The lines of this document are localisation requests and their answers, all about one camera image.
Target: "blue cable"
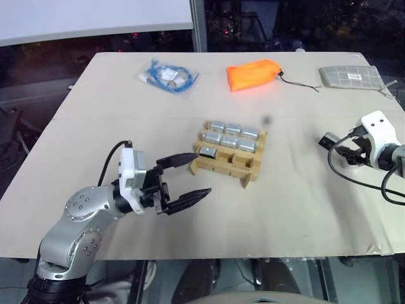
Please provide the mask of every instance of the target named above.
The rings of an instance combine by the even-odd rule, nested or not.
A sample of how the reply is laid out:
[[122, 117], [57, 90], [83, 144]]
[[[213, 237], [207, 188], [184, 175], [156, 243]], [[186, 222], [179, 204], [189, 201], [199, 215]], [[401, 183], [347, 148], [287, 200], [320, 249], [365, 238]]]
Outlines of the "blue cable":
[[[170, 87], [166, 85], [162, 80], [159, 78], [158, 73], [159, 71], [166, 70], [167, 68], [176, 71], [176, 72], [183, 72], [184, 74], [187, 75], [187, 81], [185, 84], [183, 84], [181, 87]], [[192, 75], [188, 69], [183, 68], [182, 66], [175, 66], [175, 65], [161, 65], [158, 66], [158, 61], [157, 60], [152, 60], [151, 67], [147, 69], [147, 72], [151, 77], [153, 77], [154, 81], [151, 79], [147, 79], [147, 82], [159, 87], [162, 90], [165, 90], [167, 92], [172, 92], [172, 93], [180, 93], [186, 91], [189, 87], [191, 87], [197, 80], [199, 73], [196, 75], [196, 77], [192, 78]]]

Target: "black cord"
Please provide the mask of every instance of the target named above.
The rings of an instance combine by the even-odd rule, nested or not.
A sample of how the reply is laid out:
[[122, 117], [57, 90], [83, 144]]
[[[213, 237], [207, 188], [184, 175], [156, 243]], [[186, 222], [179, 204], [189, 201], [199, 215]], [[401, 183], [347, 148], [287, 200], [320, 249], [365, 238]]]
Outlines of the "black cord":
[[[376, 189], [376, 190], [382, 190], [382, 188], [381, 187], [378, 187], [378, 186], [374, 186], [374, 185], [370, 185], [370, 184], [366, 184], [365, 182], [359, 182], [358, 180], [355, 180], [355, 179], [351, 179], [350, 177], [348, 177], [348, 176], [346, 176], [346, 175], [344, 175], [344, 174], [341, 174], [338, 170], [336, 170], [336, 168], [334, 167], [334, 165], [332, 164], [332, 151], [334, 150], [334, 149], [336, 149], [336, 147], [337, 146], [339, 146], [339, 145], [341, 145], [344, 141], [346, 141], [346, 140], [348, 140], [350, 137], [352, 137], [352, 135], [347, 135], [347, 136], [345, 136], [345, 137], [343, 137], [341, 140], [339, 140], [339, 141], [337, 141], [331, 148], [330, 148], [330, 150], [329, 150], [329, 152], [328, 152], [328, 164], [329, 164], [329, 167], [332, 169], [332, 171], [333, 172], [335, 172], [338, 176], [340, 176], [341, 178], [343, 178], [343, 179], [345, 179], [345, 180], [347, 180], [347, 181], [349, 181], [349, 182], [353, 182], [353, 183], [355, 183], [355, 184], [357, 184], [357, 185], [360, 185], [360, 186], [364, 186], [364, 187], [367, 187], [367, 188], [372, 188], [372, 189]], [[388, 193], [392, 193], [392, 194], [394, 194], [394, 195], [398, 195], [398, 196], [400, 196], [400, 197], [402, 197], [402, 198], [405, 198], [405, 194], [404, 193], [400, 193], [400, 192], [397, 192], [397, 191], [393, 191], [393, 190], [390, 190], [390, 189], [384, 189], [384, 191], [385, 192], [388, 192]]]
[[89, 300], [87, 299], [87, 295], [86, 295], [86, 294], [83, 294], [83, 296], [82, 296], [82, 301], [83, 301], [83, 304], [90, 304]]
[[251, 283], [251, 284], [254, 286], [254, 283], [253, 283], [251, 280], [249, 280], [247, 277], [245, 277], [245, 275], [243, 274], [242, 269], [239, 267], [239, 264], [238, 264], [238, 262], [236, 261], [236, 259], [234, 259], [234, 262], [235, 262], [235, 264], [236, 264], [236, 267], [238, 267], [238, 269], [239, 269], [240, 275], [245, 279], [246, 282], [249, 282], [249, 283]]
[[132, 147], [131, 141], [120, 141], [118, 144], [116, 144], [116, 145], [114, 146], [113, 149], [111, 149], [111, 151], [108, 153], [108, 156], [107, 156], [106, 161], [104, 162], [104, 167], [103, 167], [103, 170], [101, 171], [100, 179], [99, 179], [99, 182], [97, 183], [97, 186], [101, 186], [101, 184], [103, 183], [103, 179], [104, 179], [104, 175], [106, 174], [106, 171], [107, 171], [108, 163], [109, 163], [111, 157], [113, 156], [114, 152], [115, 152], [122, 144], [124, 144], [125, 147], [127, 147], [127, 148], [131, 148], [131, 147]]
[[395, 166], [392, 167], [391, 170], [388, 171], [387, 174], [385, 174], [385, 177], [383, 178], [382, 183], [381, 183], [381, 193], [382, 193], [382, 196], [385, 198], [386, 201], [389, 201], [390, 203], [395, 204], [395, 205], [405, 206], [405, 201], [395, 201], [393, 199], [390, 199], [387, 196], [387, 192], [389, 192], [386, 189], [388, 180], [390, 179], [391, 175], [394, 174], [394, 172], [396, 170], [398, 170], [398, 169], [399, 169], [399, 165], [395, 165]]
[[316, 92], [319, 93], [318, 88], [320, 88], [320, 87], [314, 87], [314, 86], [307, 85], [307, 84], [300, 84], [299, 82], [287, 81], [287, 80], [285, 80], [285, 79], [283, 78], [283, 75], [284, 75], [284, 72], [283, 72], [283, 71], [280, 71], [280, 72], [278, 73], [278, 76], [280, 76], [280, 78], [281, 78], [282, 81], [284, 81], [284, 82], [286, 82], [286, 83], [288, 83], [288, 84], [293, 84], [293, 85], [295, 85], [295, 86], [310, 87], [310, 88], [314, 89]]

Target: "beige table surface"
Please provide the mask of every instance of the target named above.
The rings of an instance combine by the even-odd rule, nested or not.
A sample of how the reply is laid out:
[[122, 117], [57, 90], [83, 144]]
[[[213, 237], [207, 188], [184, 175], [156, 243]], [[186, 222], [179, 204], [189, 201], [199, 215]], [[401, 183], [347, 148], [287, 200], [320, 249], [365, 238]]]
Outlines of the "beige table surface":
[[[201, 73], [189, 99], [137, 80], [159, 58]], [[319, 138], [344, 136], [360, 117], [382, 110], [405, 142], [405, 115], [379, 92], [280, 80], [231, 93], [225, 68], [261, 58], [277, 61], [287, 80], [321, 85], [318, 68], [368, 65], [358, 53], [100, 53], [65, 99], [0, 202], [0, 256], [34, 258], [41, 238], [67, 199], [97, 183], [105, 157], [122, 139], [158, 158], [192, 150], [203, 123], [237, 122], [268, 131], [260, 177], [243, 189], [238, 179], [186, 167], [167, 170], [171, 198], [212, 187], [196, 206], [172, 216], [128, 214], [108, 230], [98, 258], [306, 257], [405, 251], [405, 207], [378, 191], [351, 184], [327, 166]], [[262, 125], [270, 116], [271, 124]], [[119, 153], [105, 182], [118, 175]], [[384, 172], [343, 169], [380, 184]], [[393, 177], [392, 189], [405, 191]]]

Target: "metal cube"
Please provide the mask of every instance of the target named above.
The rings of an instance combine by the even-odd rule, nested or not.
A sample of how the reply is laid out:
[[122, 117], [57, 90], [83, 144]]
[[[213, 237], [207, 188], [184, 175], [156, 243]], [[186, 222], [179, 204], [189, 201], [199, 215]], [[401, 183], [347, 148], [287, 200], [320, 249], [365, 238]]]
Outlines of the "metal cube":
[[246, 152], [254, 153], [256, 151], [256, 143], [248, 139], [239, 139], [238, 149]]
[[209, 129], [211, 131], [223, 132], [225, 130], [225, 122], [213, 120], [209, 122]]
[[222, 135], [215, 131], [207, 131], [202, 135], [204, 141], [211, 144], [220, 144]]
[[215, 159], [216, 149], [211, 147], [201, 146], [199, 154], [201, 156]]
[[250, 138], [255, 141], [259, 139], [260, 131], [256, 130], [255, 128], [250, 128], [250, 127], [243, 127], [242, 128], [242, 133], [240, 136], [245, 137], [245, 138]]
[[227, 126], [225, 127], [225, 133], [229, 135], [239, 136], [241, 130], [242, 127], [234, 123], [227, 123]]
[[235, 149], [238, 146], [238, 137], [224, 135], [221, 140], [221, 146]]

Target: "orange pouch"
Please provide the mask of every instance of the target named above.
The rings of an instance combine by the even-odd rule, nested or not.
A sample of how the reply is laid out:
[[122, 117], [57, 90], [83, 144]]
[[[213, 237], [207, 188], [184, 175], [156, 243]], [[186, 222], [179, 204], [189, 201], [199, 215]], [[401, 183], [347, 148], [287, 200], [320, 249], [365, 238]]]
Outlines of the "orange pouch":
[[272, 60], [263, 59], [240, 66], [228, 66], [228, 82], [231, 91], [247, 89], [272, 81], [281, 67]]

